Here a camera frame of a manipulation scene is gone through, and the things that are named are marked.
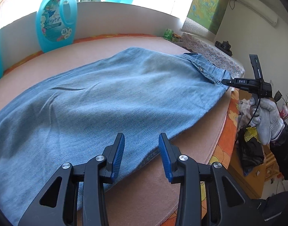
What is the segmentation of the black sleeved right forearm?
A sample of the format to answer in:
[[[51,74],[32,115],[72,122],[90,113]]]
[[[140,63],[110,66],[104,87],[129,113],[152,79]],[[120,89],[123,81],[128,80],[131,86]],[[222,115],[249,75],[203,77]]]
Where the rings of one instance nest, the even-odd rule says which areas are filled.
[[[280,135],[270,142],[270,150],[275,156],[280,172],[288,181],[288,125]],[[266,225],[288,225],[288,191],[270,196],[267,199],[253,199]]]

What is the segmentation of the white gloved right hand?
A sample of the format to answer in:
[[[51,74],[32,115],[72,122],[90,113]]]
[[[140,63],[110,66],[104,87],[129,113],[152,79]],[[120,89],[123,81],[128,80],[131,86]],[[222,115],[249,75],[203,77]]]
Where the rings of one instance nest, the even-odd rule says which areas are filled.
[[[251,97],[250,112],[253,114],[256,109],[257,102]],[[258,138],[262,145],[267,145],[270,141],[276,140],[285,127],[276,103],[268,98],[260,99],[258,110],[254,114],[251,123],[256,126]]]

